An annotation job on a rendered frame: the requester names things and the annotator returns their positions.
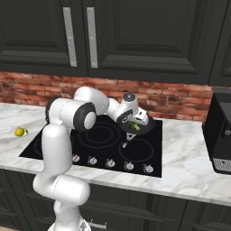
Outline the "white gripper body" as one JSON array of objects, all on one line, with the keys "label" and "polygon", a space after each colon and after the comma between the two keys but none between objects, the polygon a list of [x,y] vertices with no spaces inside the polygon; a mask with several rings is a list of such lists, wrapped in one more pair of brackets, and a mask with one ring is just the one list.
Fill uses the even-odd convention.
[{"label": "white gripper body", "polygon": [[140,125],[148,125],[149,123],[147,112],[141,108],[139,108],[138,112],[133,116],[133,120]]}]

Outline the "green broccoli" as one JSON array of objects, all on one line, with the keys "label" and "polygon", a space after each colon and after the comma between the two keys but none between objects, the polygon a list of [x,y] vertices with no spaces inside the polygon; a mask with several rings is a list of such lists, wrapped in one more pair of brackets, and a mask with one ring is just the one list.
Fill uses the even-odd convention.
[{"label": "green broccoli", "polygon": [[128,123],[128,127],[129,127],[130,129],[135,129],[136,131],[139,131],[139,130],[140,130],[139,125],[138,125],[136,122],[133,122],[133,121],[130,121],[130,122]]}]

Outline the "black frying pan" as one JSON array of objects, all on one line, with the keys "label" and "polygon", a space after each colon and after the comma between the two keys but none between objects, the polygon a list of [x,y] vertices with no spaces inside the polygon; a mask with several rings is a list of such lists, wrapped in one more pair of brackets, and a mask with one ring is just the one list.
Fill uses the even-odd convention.
[{"label": "black frying pan", "polygon": [[140,130],[139,130],[139,131],[136,131],[135,129],[130,129],[130,128],[128,127],[128,123],[129,123],[130,121],[132,121],[132,120],[128,120],[127,122],[122,123],[122,124],[120,125],[120,128],[121,128],[124,132],[126,132],[126,140],[125,140],[125,142],[124,142],[123,145],[122,145],[123,148],[125,148],[125,147],[127,146],[127,144],[128,144],[130,141],[132,141],[137,135],[148,134],[148,133],[150,133],[151,130],[153,130],[154,127],[155,127],[155,122],[154,122],[154,120],[153,120],[151,117],[149,117],[149,123],[148,123],[148,125],[140,125],[140,124],[138,124],[139,127],[140,127]]}]

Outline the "yellow lemon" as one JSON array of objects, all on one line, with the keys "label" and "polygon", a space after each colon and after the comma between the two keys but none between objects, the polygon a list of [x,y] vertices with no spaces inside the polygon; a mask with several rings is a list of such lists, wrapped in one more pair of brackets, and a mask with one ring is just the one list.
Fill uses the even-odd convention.
[{"label": "yellow lemon", "polygon": [[14,135],[17,137],[21,137],[24,134],[28,134],[28,130],[26,128],[18,127],[17,129],[14,130]]}]

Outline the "black glass hob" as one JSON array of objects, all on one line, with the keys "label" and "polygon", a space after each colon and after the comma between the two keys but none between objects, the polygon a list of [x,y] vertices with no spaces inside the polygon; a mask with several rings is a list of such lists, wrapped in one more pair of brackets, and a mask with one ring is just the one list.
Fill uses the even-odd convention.
[{"label": "black glass hob", "polygon": [[[63,125],[45,125],[21,153],[22,157],[43,160],[54,169],[67,169],[80,165],[97,169],[128,172],[160,178],[162,175],[162,121],[155,120],[155,127],[148,134],[137,135],[125,148],[126,132],[109,116],[101,115],[94,126],[86,131],[71,130]],[[73,162],[78,155],[80,160]],[[97,163],[89,165],[88,159],[96,157]],[[115,162],[113,168],[106,161]],[[125,169],[131,162],[134,168]],[[152,173],[143,171],[144,165],[153,166]]]}]

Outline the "black countertop appliance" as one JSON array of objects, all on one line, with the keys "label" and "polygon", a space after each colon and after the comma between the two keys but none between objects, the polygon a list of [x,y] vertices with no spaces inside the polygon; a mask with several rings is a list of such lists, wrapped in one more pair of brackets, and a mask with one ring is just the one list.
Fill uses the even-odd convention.
[{"label": "black countertop appliance", "polygon": [[231,175],[231,88],[212,88],[213,95],[202,123],[208,157],[216,173]]}]

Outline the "dark base cupboard run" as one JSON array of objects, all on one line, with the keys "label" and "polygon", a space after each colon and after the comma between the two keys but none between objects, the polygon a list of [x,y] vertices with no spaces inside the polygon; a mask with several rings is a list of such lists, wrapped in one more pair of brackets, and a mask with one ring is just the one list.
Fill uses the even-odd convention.
[{"label": "dark base cupboard run", "polygon": [[[47,231],[53,201],[32,189],[30,173],[0,169],[0,226]],[[231,231],[231,207],[92,184],[79,207],[92,231]]]}]

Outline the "dark wall cupboard door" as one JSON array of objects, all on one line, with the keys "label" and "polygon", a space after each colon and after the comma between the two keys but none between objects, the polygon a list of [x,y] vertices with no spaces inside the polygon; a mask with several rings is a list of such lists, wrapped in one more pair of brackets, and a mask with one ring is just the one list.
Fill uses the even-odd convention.
[{"label": "dark wall cupboard door", "polygon": [[[76,68],[69,64],[64,7],[71,8]],[[86,76],[81,0],[0,0],[0,71]]]},{"label": "dark wall cupboard door", "polygon": [[231,0],[228,0],[227,3],[225,19],[208,84],[210,86],[231,87]]},{"label": "dark wall cupboard door", "polygon": [[[88,75],[207,85],[228,0],[82,0]],[[95,8],[97,69],[87,8]]]}]

